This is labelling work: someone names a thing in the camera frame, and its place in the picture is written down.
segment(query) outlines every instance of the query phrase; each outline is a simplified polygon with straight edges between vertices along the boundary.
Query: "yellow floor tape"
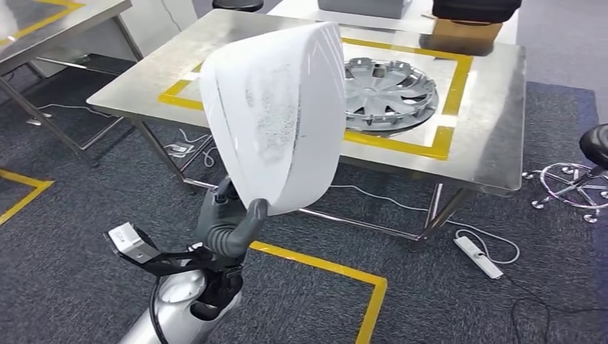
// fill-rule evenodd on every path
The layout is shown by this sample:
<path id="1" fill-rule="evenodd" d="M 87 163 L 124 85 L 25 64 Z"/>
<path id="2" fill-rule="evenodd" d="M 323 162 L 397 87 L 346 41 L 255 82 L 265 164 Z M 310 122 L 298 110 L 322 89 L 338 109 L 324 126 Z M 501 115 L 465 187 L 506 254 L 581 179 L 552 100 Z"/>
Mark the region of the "yellow floor tape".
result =
<path id="1" fill-rule="evenodd" d="M 290 259 L 330 272 L 335 272 L 336 274 L 342 274 L 344 276 L 354 278 L 355 280 L 359 280 L 373 285 L 374 290 L 371 292 L 371 297 L 367 305 L 367 310 L 365 311 L 363 322 L 361 323 L 361 328 L 359 329 L 357 339 L 355 341 L 356 344 L 369 343 L 371 339 L 371 334 L 374 331 L 374 327 L 376 326 L 378 314 L 380 313 L 380 307 L 382 306 L 382 302 L 384 301 L 384 293 L 386 292 L 387 286 L 386 278 L 379 277 L 373 274 L 368 274 L 367 272 L 356 270 L 350 267 L 345 267 L 343 265 L 328 262 L 326 260 L 319 259 L 316 257 L 311 257 L 305 254 L 290 251 L 288 249 L 283 249 L 281 247 L 265 244 L 263 242 L 253 242 L 250 247 L 252 249 L 256 249 L 257 251 Z"/>
<path id="2" fill-rule="evenodd" d="M 18 201 L 15 205 L 13 205 L 9 210 L 5 211 L 4 214 L 0 215 L 0 226 L 8 221 L 13 215 L 15 215 L 18 211 L 23 209 L 29 202 L 33 201 L 38 195 L 41 194 L 44 190 L 46 190 L 49 186 L 53 184 L 52 181 L 39 181 L 37 179 L 33 179 L 30 177 L 22 176 L 17 173 L 8 172 L 5 170 L 0 170 L 0 178 L 8 179 L 10 181 L 14 181 L 17 183 L 25 184 L 34 188 L 30 193 L 28 193 L 24 198 Z"/>

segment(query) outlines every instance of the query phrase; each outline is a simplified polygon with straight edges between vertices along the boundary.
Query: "electrical cable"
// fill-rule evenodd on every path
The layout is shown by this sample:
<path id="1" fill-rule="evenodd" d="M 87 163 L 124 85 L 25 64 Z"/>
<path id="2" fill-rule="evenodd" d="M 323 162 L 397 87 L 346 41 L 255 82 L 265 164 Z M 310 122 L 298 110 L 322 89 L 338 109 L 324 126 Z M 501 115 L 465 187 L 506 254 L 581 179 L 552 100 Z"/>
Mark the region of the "electrical cable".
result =
<path id="1" fill-rule="evenodd" d="M 6 76 L 7 76 L 7 75 L 9 75 L 9 74 L 11 75 L 11 76 L 9 77 L 9 79 L 4 80 L 4 81 L 6 81 L 6 82 L 11 82 L 11 80 L 13 80 L 13 78 L 15 77 L 15 71 L 10 72 L 10 73 L 6 73 L 5 75 L 2 75 L 2 77 L 6 77 Z"/>
<path id="2" fill-rule="evenodd" d="M 175 24 L 175 26 L 177 27 L 178 31 L 181 32 L 181 27 L 179 27 L 179 25 L 175 21 L 175 18 L 173 18 L 173 14 L 171 14 L 171 11 L 169 11 L 169 9 L 167 8 L 167 4 L 165 4 L 165 0 L 161 0 L 161 4 L 163 4 L 163 7 L 165 8 L 165 11 L 169 15 L 169 18 L 171 19 L 171 21 L 173 22 L 173 24 Z"/>
<path id="3" fill-rule="evenodd" d="M 504 276 L 507 278 L 507 280 L 509 280 L 509 282 L 511 282 L 511 284 L 513 284 L 514 286 L 516 286 L 516 287 L 524 290 L 528 294 L 534 296 L 534 297 L 522 297 L 520 299 L 517 299 L 513 303 L 513 306 L 511 306 L 510 317 L 511 317 L 511 322 L 513 323 L 513 329 L 515 330 L 516 339 L 517 339 L 517 343 L 518 344 L 521 343 L 521 336 L 520 336 L 520 333 L 519 333 L 519 328 L 517 326 L 516 309 L 517 309 L 517 305 L 519 303 L 521 303 L 521 302 L 524 302 L 524 301 L 536 302 L 536 303 L 538 303 L 540 305 L 543 305 L 545 307 L 545 311 L 546 311 L 546 314 L 547 314 L 547 320 L 546 320 L 546 323 L 545 323 L 545 329 L 543 331 L 543 343 L 548 343 L 549 327 L 551 325 L 551 310 L 555 310 L 557 312 L 566 313 L 566 314 L 578 314 L 578 313 L 583 313 L 583 312 L 608 312 L 608 308 L 591 307 L 591 308 L 581 308 L 581 309 L 577 309 L 577 310 L 567 310 L 567 309 L 564 309 L 564 308 L 555 307 L 553 305 L 550 305 L 550 304 L 546 303 L 536 293 L 530 291 L 528 288 L 526 288 L 526 287 L 518 284 L 517 282 L 515 282 L 508 275 L 505 274 Z"/>
<path id="4" fill-rule="evenodd" d="M 202 135 L 202 136 L 201 136 L 201 137 L 199 137 L 199 138 L 195 138 L 194 140 L 190 140 L 190 139 L 188 138 L 188 135 L 186 134 L 186 132 L 185 132 L 184 130 L 179 129 L 179 132 L 180 132 L 180 133 L 181 133 L 181 135 L 184 137 L 184 140 L 185 140 L 187 143 L 196 143 L 196 142 L 199 142 L 200 140 L 202 140 L 202 139 L 204 139 L 204 138 L 208 138 L 208 137 L 213 138 L 213 136 L 210 136 L 210 134 L 205 134 L 205 135 Z M 164 146 L 164 148 L 169 148 L 169 147 L 171 147 L 171 146 L 172 146 L 172 145 L 166 145 L 166 146 Z M 211 152 L 212 152 L 212 151 L 214 151 L 214 150 L 216 150 L 216 149 L 217 149 L 217 147 L 211 147 L 210 149 L 208 149 L 208 150 L 203 150 L 203 151 L 201 152 L 201 154 L 205 156 L 205 159 L 204 159 L 204 164 L 205 164 L 205 167 L 207 167 L 207 168 L 211 168 L 211 167 L 213 167 L 213 166 L 215 165 L 215 159 L 213 159 L 213 157 L 211 157 L 211 155 L 210 155 L 210 154 L 211 154 Z M 190 153 L 194 153 L 195 151 L 196 151 L 195 149 L 192 149 L 192 147 L 190 147 L 190 148 L 189 148 L 187 151 L 185 151 L 185 152 L 171 152 L 171 151 L 169 151 L 169 152 L 168 152 L 168 154 L 169 154 L 170 156 L 176 156 L 176 157 L 179 157 L 179 158 L 183 158 L 183 156 L 185 156 L 185 155 L 187 155 L 187 154 L 190 154 Z"/>
<path id="5" fill-rule="evenodd" d="M 163 328 L 161 327 L 160 322 L 158 321 L 158 314 L 156 314 L 156 298 L 158 297 L 158 288 L 161 285 L 161 278 L 156 277 L 154 281 L 154 288 L 152 288 L 152 293 L 150 294 L 150 321 L 152 322 L 152 327 L 154 328 L 154 332 L 156 333 L 156 337 L 161 342 L 161 344 L 168 344 L 167 338 L 163 333 Z"/>
<path id="6" fill-rule="evenodd" d="M 188 135 L 186 135 L 186 132 L 183 129 L 180 129 L 179 132 L 184 137 L 184 141 L 186 141 L 187 143 L 199 142 L 200 140 L 202 140 L 202 139 L 206 138 L 207 136 L 209 136 L 208 134 L 206 134 L 206 135 L 201 136 L 200 138 L 195 138 L 194 140 L 189 140 L 188 139 Z"/>
<path id="7" fill-rule="evenodd" d="M 395 204 L 395 205 L 397 205 L 397 206 L 399 206 L 399 207 L 401 207 L 403 209 L 409 209 L 409 210 L 414 210 L 414 211 L 426 211 L 426 212 L 428 212 L 428 209 L 414 208 L 413 206 L 406 206 L 406 205 L 401 204 L 401 203 L 399 203 L 399 202 L 397 202 L 394 199 L 391 199 L 389 197 L 383 197 L 383 196 L 374 195 L 374 194 L 369 193 L 369 192 L 367 192 L 365 190 L 362 190 L 358 186 L 354 186 L 354 185 L 332 185 L 330 187 L 331 188 L 354 188 L 355 190 L 361 192 L 362 194 L 365 194 L 367 196 L 373 197 L 375 199 L 383 199 L 385 201 L 390 201 L 393 204 Z M 488 257 L 488 259 L 491 260 L 492 262 L 494 262 L 496 264 L 512 264 L 515 261 L 517 261 L 517 259 L 519 259 L 520 249 L 517 246 L 517 244 L 515 244 L 514 242 L 512 242 L 510 240 L 507 240 L 505 238 L 502 238 L 502 237 L 500 237 L 498 235 L 488 233 L 486 231 L 483 231 L 483 230 L 481 230 L 479 228 L 476 228 L 474 226 L 471 226 L 469 224 L 463 224 L 461 222 L 456 222 L 456 221 L 447 221 L 447 223 L 454 224 L 456 226 L 463 226 L 463 227 L 466 227 L 468 229 L 472 229 L 473 231 L 477 231 L 477 232 L 479 232 L 481 234 L 485 234 L 485 235 L 487 235 L 489 237 L 492 237 L 492 238 L 501 240 L 503 242 L 506 242 L 507 244 L 513 246 L 516 249 L 516 255 L 511 260 L 508 260 L 507 262 L 496 261 L 496 260 L 490 258 L 490 254 L 488 253 L 488 248 L 486 247 L 485 242 L 476 233 L 474 233 L 474 232 L 472 232 L 472 231 L 470 231 L 468 229 L 459 229 L 458 231 L 456 231 L 455 236 L 457 238 L 459 238 L 460 237 L 459 234 L 463 233 L 463 232 L 469 233 L 469 234 L 472 234 L 473 236 L 475 236 L 475 238 L 477 238 L 481 242 L 481 244 L 483 245 L 483 249 L 485 251 L 485 256 Z M 511 284 L 513 284 L 514 286 L 516 286 L 516 287 L 524 290 L 525 292 L 527 292 L 528 294 L 530 294 L 530 295 L 533 296 L 533 297 L 522 297 L 520 299 L 517 299 L 513 303 L 513 305 L 511 306 L 510 318 L 511 318 L 511 322 L 513 323 L 513 329 L 515 330 L 515 334 L 516 334 L 516 338 L 517 338 L 517 343 L 518 344 L 521 343 L 521 336 L 520 336 L 520 333 L 519 333 L 519 328 L 517 326 L 516 310 L 517 310 L 517 306 L 520 303 L 522 303 L 522 302 L 525 302 L 525 301 L 535 302 L 535 303 L 538 303 L 538 304 L 543 305 L 545 307 L 545 311 L 546 311 L 546 314 L 547 314 L 547 319 L 546 319 L 546 323 L 545 323 L 545 329 L 544 329 L 544 332 L 543 332 L 544 343 L 548 343 L 548 334 L 549 334 L 549 328 L 550 328 L 550 325 L 551 325 L 551 310 L 555 310 L 557 312 L 566 313 L 566 314 L 577 314 L 577 313 L 583 313 L 583 312 L 608 312 L 608 308 L 593 308 L 592 307 L 592 308 L 582 308 L 582 309 L 577 309 L 577 310 L 567 310 L 567 309 L 564 309 L 564 308 L 555 307 L 553 305 L 550 305 L 550 304 L 546 303 L 536 293 L 530 291 L 528 288 L 526 288 L 526 287 L 518 284 L 517 282 L 515 282 L 508 275 L 505 274 L 504 276 L 507 278 L 507 280 L 509 280 L 511 282 Z"/>
<path id="8" fill-rule="evenodd" d="M 331 187 L 331 188 L 354 188 L 355 190 L 357 190 L 357 191 L 361 192 L 361 193 L 362 193 L 362 194 L 364 194 L 364 195 L 367 195 L 367 196 L 373 197 L 373 198 L 375 198 L 375 199 L 383 199 L 383 200 L 385 200 L 385 201 L 390 201 L 390 202 L 392 202 L 393 204 L 395 204 L 395 205 L 397 205 L 397 206 L 399 206 L 399 207 L 401 207 L 401 208 L 403 208 L 403 209 L 414 210 L 414 211 L 425 211 L 425 212 L 428 212 L 428 211 L 429 211 L 429 209 L 423 209 L 423 208 L 414 208 L 413 206 L 406 206 L 406 205 L 401 204 L 401 203 L 399 203 L 398 201 L 395 201 L 394 199 L 391 199 L 391 198 L 389 198 L 389 197 L 384 197 L 384 196 L 378 196 L 378 195 L 374 195 L 374 194 L 369 193 L 369 192 L 367 192 L 367 191 L 365 191 L 365 190 L 362 190 L 362 189 L 361 189 L 361 188 L 359 188 L 358 186 L 354 186 L 354 185 L 332 185 L 332 186 L 330 186 L 330 187 Z M 461 222 L 456 222 L 456 221 L 451 221 L 451 220 L 448 220 L 448 221 L 447 221 L 447 223 L 448 223 L 448 224 L 454 224 L 454 225 L 456 225 L 456 226 L 462 226 L 462 227 L 466 227 L 466 228 L 468 228 L 468 229 L 459 229 L 459 230 L 457 230 L 457 231 L 456 231 L 456 234 L 455 234 L 456 238 L 459 238 L 459 237 L 460 237 L 460 234 L 461 234 L 461 233 L 463 233 L 463 232 L 472 234 L 472 235 L 473 235 L 475 238 L 477 238 L 477 240 L 479 240 L 479 241 L 481 242 L 481 244 L 482 244 L 482 246 L 483 246 L 483 251 L 484 251 L 484 253 L 485 253 L 485 256 L 486 256 L 486 257 L 488 257 L 488 259 L 489 259 L 490 261 L 492 261 L 492 262 L 494 262 L 494 263 L 496 263 L 496 264 L 512 264 L 512 263 L 516 262 L 516 261 L 517 261 L 517 259 L 519 259 L 519 256 L 520 256 L 520 249 L 519 249 L 519 246 L 517 246 L 517 244 L 516 244 L 516 243 L 514 243 L 514 242 L 512 242 L 511 240 L 508 240 L 508 239 L 502 238 L 501 236 L 498 236 L 498 235 L 496 235 L 496 234 L 488 233 L 488 232 L 483 231 L 483 230 L 481 230 L 481 229 L 479 229 L 479 228 L 477 228 L 477 227 L 475 227 L 475 226 L 471 226 L 470 224 L 464 224 L 464 223 L 461 223 Z M 502 242 L 506 242 L 507 244 L 509 244 L 509 245 L 513 246 L 513 247 L 515 248 L 515 251 L 516 251 L 515 256 L 514 256 L 512 259 L 510 259 L 510 260 L 508 260 L 508 261 L 506 261 L 506 262 L 502 262 L 502 261 L 498 261 L 498 260 L 494 260 L 494 259 L 492 259 L 492 258 L 490 257 L 490 252 L 488 251 L 488 247 L 485 245 L 485 242 L 483 241 L 483 239 L 481 239 L 481 237 L 479 237 L 477 234 L 475 234 L 474 232 L 470 231 L 469 229 L 471 229 L 471 230 L 473 230 L 473 231 L 477 231 L 477 232 L 479 232 L 479 233 L 481 233 L 481 234 L 485 234 L 485 235 L 487 235 L 487 236 L 489 236 L 489 237 L 492 237 L 492 238 L 494 238 L 494 239 L 501 240 Z"/>
<path id="9" fill-rule="evenodd" d="M 58 108 L 64 108 L 64 109 L 82 109 L 82 110 L 86 110 L 86 111 L 88 111 L 90 113 L 94 113 L 96 115 L 103 116 L 105 118 L 113 118 L 113 117 L 115 117 L 115 116 L 112 116 L 112 115 L 106 115 L 105 113 L 100 113 L 98 111 L 92 110 L 92 109 L 90 109 L 89 107 L 86 107 L 86 106 L 71 106 L 71 105 L 61 105 L 61 104 L 48 104 L 48 105 L 45 105 L 45 106 L 38 107 L 38 110 L 43 110 L 43 109 L 52 108 L 52 107 L 58 107 Z"/>

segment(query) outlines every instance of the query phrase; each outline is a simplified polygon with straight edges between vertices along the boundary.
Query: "power strip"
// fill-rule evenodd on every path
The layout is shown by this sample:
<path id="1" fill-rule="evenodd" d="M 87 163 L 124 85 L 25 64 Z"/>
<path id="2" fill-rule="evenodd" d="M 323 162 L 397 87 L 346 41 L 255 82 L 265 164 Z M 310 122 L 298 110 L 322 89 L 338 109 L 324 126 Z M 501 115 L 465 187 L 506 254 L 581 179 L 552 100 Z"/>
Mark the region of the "power strip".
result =
<path id="1" fill-rule="evenodd" d="M 456 245 L 466 253 L 489 278 L 496 280 L 503 275 L 503 272 L 485 256 L 485 253 L 466 236 L 454 239 L 454 243 L 456 243 Z"/>

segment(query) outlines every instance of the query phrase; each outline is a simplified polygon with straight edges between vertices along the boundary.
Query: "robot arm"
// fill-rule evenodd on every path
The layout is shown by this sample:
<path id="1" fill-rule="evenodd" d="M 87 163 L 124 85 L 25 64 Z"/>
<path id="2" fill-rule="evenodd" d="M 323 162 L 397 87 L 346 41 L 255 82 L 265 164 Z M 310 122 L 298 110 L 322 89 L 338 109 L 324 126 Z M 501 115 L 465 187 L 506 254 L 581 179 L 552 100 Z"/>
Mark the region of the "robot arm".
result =
<path id="1" fill-rule="evenodd" d="M 187 252 L 160 251 L 146 233 L 130 223 L 106 233 L 114 252 L 156 276 L 150 308 L 121 343 L 198 343 L 239 304 L 242 263 L 260 232 L 268 203 L 256 199 L 243 207 L 234 185 L 224 179 L 208 191 L 196 237 Z M 170 276 L 158 288 L 162 276 Z"/>

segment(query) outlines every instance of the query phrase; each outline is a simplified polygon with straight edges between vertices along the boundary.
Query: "gray box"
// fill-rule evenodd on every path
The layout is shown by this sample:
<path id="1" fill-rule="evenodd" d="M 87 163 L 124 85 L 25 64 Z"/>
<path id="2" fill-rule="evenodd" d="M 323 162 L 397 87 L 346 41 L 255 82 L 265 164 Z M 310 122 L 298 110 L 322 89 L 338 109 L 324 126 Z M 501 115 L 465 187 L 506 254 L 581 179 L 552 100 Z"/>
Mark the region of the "gray box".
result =
<path id="1" fill-rule="evenodd" d="M 401 19 L 412 0 L 318 0 L 325 11 Z"/>

